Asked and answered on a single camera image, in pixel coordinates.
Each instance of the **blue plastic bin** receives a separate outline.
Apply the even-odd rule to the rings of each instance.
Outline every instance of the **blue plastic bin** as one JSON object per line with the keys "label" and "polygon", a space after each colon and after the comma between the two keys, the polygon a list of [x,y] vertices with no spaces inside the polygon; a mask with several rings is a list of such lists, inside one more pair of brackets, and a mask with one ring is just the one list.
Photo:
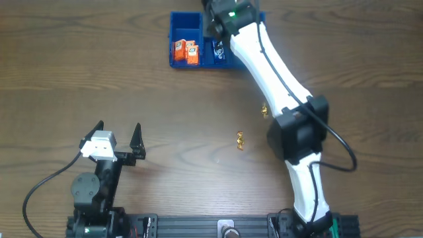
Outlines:
{"label": "blue plastic bin", "polygon": [[[266,15],[260,17],[265,22]],[[208,69],[244,69],[245,65],[234,56],[229,47],[224,46],[226,62],[215,63],[212,48],[212,37],[203,34],[203,14],[201,12],[171,12],[171,26],[169,32],[169,64],[173,68],[208,68]],[[173,60],[173,43],[178,40],[195,40],[199,47],[200,57],[198,65],[188,65],[186,60]]]}

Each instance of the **wire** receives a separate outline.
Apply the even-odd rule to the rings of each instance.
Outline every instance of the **wire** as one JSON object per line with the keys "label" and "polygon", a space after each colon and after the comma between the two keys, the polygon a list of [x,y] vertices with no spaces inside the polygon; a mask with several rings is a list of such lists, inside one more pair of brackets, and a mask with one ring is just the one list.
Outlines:
{"label": "wire", "polygon": [[34,188],[32,188],[31,191],[29,191],[29,193],[26,195],[26,198],[24,200],[24,204],[22,205],[22,214],[24,216],[25,223],[28,226],[29,230],[31,230],[37,238],[42,238],[42,236],[31,225],[31,223],[29,222],[29,219],[28,219],[28,215],[26,214],[26,205],[28,205],[29,198],[35,192],[35,190],[37,190],[37,188],[39,188],[41,185],[43,185],[44,183],[46,183],[50,179],[60,175],[63,171],[65,171],[70,166],[72,166],[78,160],[79,156],[81,156],[81,152],[78,152],[78,154],[75,156],[75,158],[68,165],[66,165],[64,168],[62,168],[59,171],[55,172],[54,174],[48,176],[47,178],[41,180],[41,182],[39,182],[37,185],[35,185]]}
{"label": "wire", "polygon": [[316,217],[317,205],[319,203],[319,200],[318,200],[319,197],[317,195],[317,184],[316,184],[316,179],[315,179],[314,172],[313,172],[313,165],[321,165],[321,166],[328,167],[328,168],[331,168],[331,169],[334,169],[334,170],[337,170],[337,171],[342,171],[342,172],[354,172],[357,169],[357,157],[354,154],[354,152],[352,151],[351,147],[344,141],[344,139],[342,139],[342,137],[340,135],[338,135],[330,126],[328,126],[328,124],[326,124],[318,116],[316,116],[316,114],[314,114],[314,112],[312,112],[307,106],[305,106],[303,104],[303,102],[301,102],[296,97],[296,95],[292,92],[292,90],[285,83],[284,79],[282,79],[282,77],[278,73],[278,70],[272,64],[272,61],[270,60],[270,58],[268,57],[268,55],[266,53],[266,50],[264,49],[262,38],[261,38],[261,35],[260,35],[260,3],[259,2],[260,2],[259,0],[255,1],[255,3],[256,3],[256,24],[257,24],[258,42],[260,43],[261,51],[262,51],[264,57],[266,58],[270,67],[272,68],[273,72],[276,74],[276,76],[278,76],[279,80],[284,85],[284,87],[285,87],[286,91],[289,93],[289,95],[292,98],[294,98],[295,101],[297,101],[297,103],[302,107],[302,109],[304,109],[304,111],[310,117],[312,117],[318,124],[320,124],[330,134],[332,134],[342,144],[342,146],[344,146],[345,150],[350,155],[351,161],[352,161],[352,167],[351,168],[339,167],[339,166],[331,165],[329,163],[325,163],[325,162],[322,162],[322,161],[314,161],[314,162],[310,163],[309,171],[310,171],[310,174],[311,174],[311,180],[313,181],[313,186],[314,186],[314,190],[315,190],[315,206],[313,208],[313,215],[311,216],[311,220],[310,220],[310,223],[313,223],[314,219]]}

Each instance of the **wood grain surface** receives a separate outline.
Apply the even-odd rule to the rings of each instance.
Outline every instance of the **wood grain surface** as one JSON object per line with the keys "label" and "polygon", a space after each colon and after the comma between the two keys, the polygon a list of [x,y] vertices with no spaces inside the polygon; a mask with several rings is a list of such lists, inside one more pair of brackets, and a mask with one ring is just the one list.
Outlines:
{"label": "wood grain surface", "polygon": [[[362,237],[423,235],[423,1],[267,0],[268,31],[298,80],[330,102],[359,169],[321,169],[331,210]],[[266,143],[264,97],[248,72],[169,67],[169,13],[199,0],[0,1],[0,233],[32,237],[26,193],[66,165],[99,120],[147,159],[123,168],[116,206],[159,215],[267,214],[292,207],[288,171]],[[237,150],[244,131],[245,151]],[[337,141],[324,161],[349,165]],[[64,237],[80,159],[37,190],[28,215]]]}

